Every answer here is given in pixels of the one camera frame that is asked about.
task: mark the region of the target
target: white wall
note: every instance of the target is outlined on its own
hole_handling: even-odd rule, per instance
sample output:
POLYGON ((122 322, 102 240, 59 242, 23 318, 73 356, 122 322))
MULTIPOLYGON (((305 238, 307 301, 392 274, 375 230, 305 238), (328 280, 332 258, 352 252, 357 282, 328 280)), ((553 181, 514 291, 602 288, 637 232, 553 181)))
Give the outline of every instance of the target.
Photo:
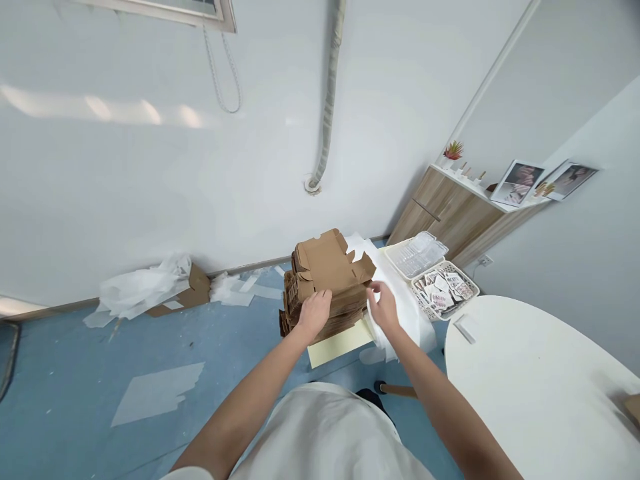
POLYGON ((310 197, 302 180, 319 145, 328 4, 234 2, 245 106, 230 117, 199 29, 2 2, 0 295, 60 305, 174 249, 215 271, 288 255, 332 227, 387 232, 527 2, 403 0, 389 12, 388 1, 350 0, 329 167, 310 197))
POLYGON ((543 163, 640 73, 640 2, 542 0, 460 134, 484 185, 543 163))
POLYGON ((602 165, 588 183, 554 203, 489 251, 478 268, 485 292, 516 298, 564 320, 640 375, 637 275, 640 215, 640 77, 554 152, 602 165))

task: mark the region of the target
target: wooden cabinet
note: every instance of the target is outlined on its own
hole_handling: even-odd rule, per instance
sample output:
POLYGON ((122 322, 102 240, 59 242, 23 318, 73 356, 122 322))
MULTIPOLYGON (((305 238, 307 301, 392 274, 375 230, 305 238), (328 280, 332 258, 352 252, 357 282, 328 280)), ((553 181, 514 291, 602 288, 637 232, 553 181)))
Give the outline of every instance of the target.
POLYGON ((430 165, 388 244, 428 231, 449 248, 447 260, 464 267, 548 204, 516 208, 492 202, 481 187, 430 165))

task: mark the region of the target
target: plastic basket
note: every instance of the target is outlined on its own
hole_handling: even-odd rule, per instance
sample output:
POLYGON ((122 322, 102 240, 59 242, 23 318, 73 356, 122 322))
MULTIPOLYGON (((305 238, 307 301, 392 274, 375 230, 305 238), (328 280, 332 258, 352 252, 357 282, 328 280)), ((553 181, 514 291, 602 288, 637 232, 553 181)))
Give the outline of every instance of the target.
POLYGON ((458 312, 462 307, 464 307, 466 304, 468 304, 468 302, 470 302, 474 297, 477 297, 480 294, 480 289, 478 288, 478 286, 472 282, 472 280, 466 276, 466 274, 460 270, 458 267, 456 267, 454 264, 452 264, 450 261, 444 260, 436 265, 434 265, 432 268, 426 270, 426 272, 424 272, 423 274, 419 275, 418 278, 415 278, 412 282, 411 282, 411 292, 413 292, 415 298, 418 300, 418 304, 420 305, 420 308, 422 309, 422 311, 424 313, 427 314, 427 316, 429 317, 429 320, 436 321, 436 320, 449 320, 452 316, 454 316, 454 314, 456 314, 456 312, 458 312), (455 306, 455 308, 453 308, 452 310, 446 312, 444 315, 440 314, 440 311, 438 310, 434 310, 432 309, 427 302, 422 298, 422 296, 420 296, 420 294, 418 294, 418 287, 415 286, 415 283, 420 280, 421 277, 423 277, 424 275, 432 272, 432 271, 436 271, 436 270, 440 270, 442 272, 448 272, 448 273, 457 273, 458 275, 460 275, 460 278, 462 278, 463 282, 465 282, 467 284, 467 286, 471 289, 471 292, 473 293, 472 296, 470 296, 470 298, 468 298, 467 300, 463 300, 462 302, 458 303, 458 305, 455 306))

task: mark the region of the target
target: cabinet door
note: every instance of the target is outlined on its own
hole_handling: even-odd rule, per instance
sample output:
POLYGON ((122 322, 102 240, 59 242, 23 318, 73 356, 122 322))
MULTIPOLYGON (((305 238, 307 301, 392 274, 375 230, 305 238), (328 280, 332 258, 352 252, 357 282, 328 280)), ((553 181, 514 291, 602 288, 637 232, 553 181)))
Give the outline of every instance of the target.
POLYGON ((454 186, 454 181, 437 170, 428 168, 393 229, 388 244, 393 245, 414 237, 440 223, 441 214, 453 194, 454 186))
POLYGON ((503 212, 490 202, 430 167, 396 224, 389 244, 426 230, 449 248, 450 259, 502 216, 503 212))

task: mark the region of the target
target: blue floor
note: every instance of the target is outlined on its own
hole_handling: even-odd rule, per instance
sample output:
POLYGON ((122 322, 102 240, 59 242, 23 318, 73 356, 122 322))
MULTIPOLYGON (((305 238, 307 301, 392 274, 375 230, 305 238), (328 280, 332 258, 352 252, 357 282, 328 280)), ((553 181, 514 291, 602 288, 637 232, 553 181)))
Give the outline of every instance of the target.
MULTIPOLYGON (((242 274, 246 279, 251 272, 242 274)), ((258 285, 282 288, 274 269, 258 285)), ((89 329, 83 310, 25 323, 13 384, 0 403, 2 478, 22 480, 156 480, 162 477, 229 392, 280 341, 279 300, 255 297, 249 307, 220 302, 157 319, 141 315, 89 329), (205 362, 176 411, 111 428, 133 377, 205 362)), ((440 352, 446 323, 435 324, 440 352)), ((0 351, 9 342, 0 332, 0 351)), ((398 362, 363 365, 359 350, 311 370, 305 353, 282 394, 311 380, 352 391, 376 379, 409 385, 398 362)), ((403 443, 438 480, 462 479, 416 400, 387 395, 384 406, 403 443)))

